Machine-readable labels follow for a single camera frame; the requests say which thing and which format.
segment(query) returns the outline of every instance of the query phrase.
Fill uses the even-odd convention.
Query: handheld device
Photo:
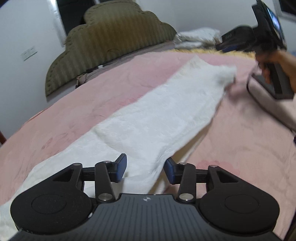
[[[258,26],[238,26],[222,36],[222,43],[216,45],[217,50],[230,51],[255,51],[268,53],[277,49],[287,49],[283,30],[279,19],[274,12],[261,0],[252,6]],[[293,99],[294,92],[291,88],[289,77],[284,73],[279,64],[266,63],[270,70],[271,84],[267,84],[262,75],[253,74],[257,80],[274,99]]]
[[[195,169],[166,160],[164,171],[173,195],[120,194],[127,157],[83,168],[74,163],[18,195],[10,212],[19,232],[11,241],[280,241],[272,232],[279,216],[277,201],[266,192],[219,166]],[[95,198],[83,192],[95,182]],[[196,183],[207,193],[196,198]]]

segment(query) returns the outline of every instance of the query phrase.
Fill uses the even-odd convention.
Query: hand
[[[283,71],[290,78],[292,90],[296,93],[296,57],[285,51],[278,50],[269,54],[256,54],[256,60],[262,69],[262,74],[267,83],[270,83],[270,71],[264,63],[279,63]]]

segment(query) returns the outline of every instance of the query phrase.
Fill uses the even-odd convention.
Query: window frame
[[[274,2],[274,7],[276,9],[276,14],[279,17],[296,22],[296,13],[295,14],[290,14],[290,13],[287,13],[287,12],[283,12],[282,9],[281,9],[281,5],[280,5],[279,0],[273,0],[273,2]]]
[[[93,0],[95,4],[99,4],[99,0]],[[61,46],[64,47],[66,44],[66,31],[64,28],[64,24],[62,21],[61,14],[59,13],[59,7],[57,5],[57,0],[47,0],[50,12],[53,15],[53,22],[54,22],[54,28],[57,32],[57,36],[59,38],[59,41],[61,43]]]

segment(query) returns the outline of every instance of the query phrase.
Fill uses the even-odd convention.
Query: silver screw
[[[184,201],[190,201],[194,198],[194,196],[190,193],[182,193],[179,198]]]
[[[113,198],[113,196],[109,193],[102,193],[98,196],[98,199],[100,199],[101,201],[109,201]]]

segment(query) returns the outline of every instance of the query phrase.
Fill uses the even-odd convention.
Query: upholstered headboard
[[[46,96],[88,69],[141,48],[173,40],[176,31],[152,12],[128,0],[97,4],[84,15],[86,24],[73,28],[66,49],[51,64]]]

